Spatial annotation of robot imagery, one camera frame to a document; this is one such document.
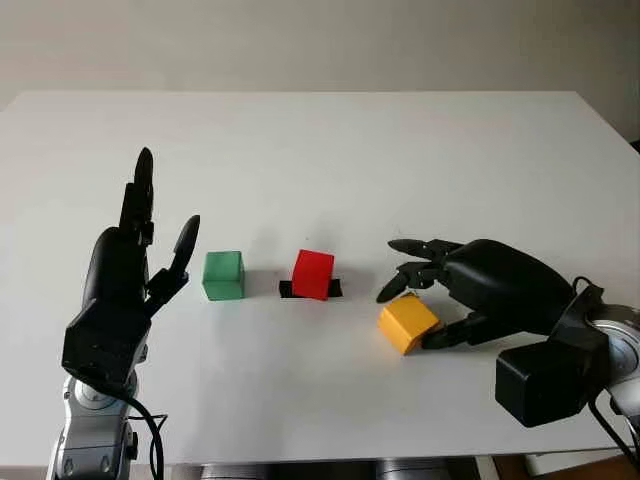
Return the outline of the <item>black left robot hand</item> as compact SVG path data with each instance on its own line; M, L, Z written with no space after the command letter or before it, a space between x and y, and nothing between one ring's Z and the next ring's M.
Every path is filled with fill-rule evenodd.
M144 147L133 180L126 184L119 223L96 241L85 282L83 302L105 300L153 316L187 283L187 266L200 227L194 215L183 226L173 260L154 276L148 272L147 248L153 243L153 155Z

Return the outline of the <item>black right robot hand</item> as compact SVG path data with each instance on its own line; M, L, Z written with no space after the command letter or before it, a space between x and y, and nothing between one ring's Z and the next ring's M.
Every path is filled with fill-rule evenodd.
M407 289L440 284L470 310L464 319L425 335L425 350L479 345L521 332L548 336L575 296L571 284L551 267L496 240L396 239L388 245L416 259L397 267L378 303Z

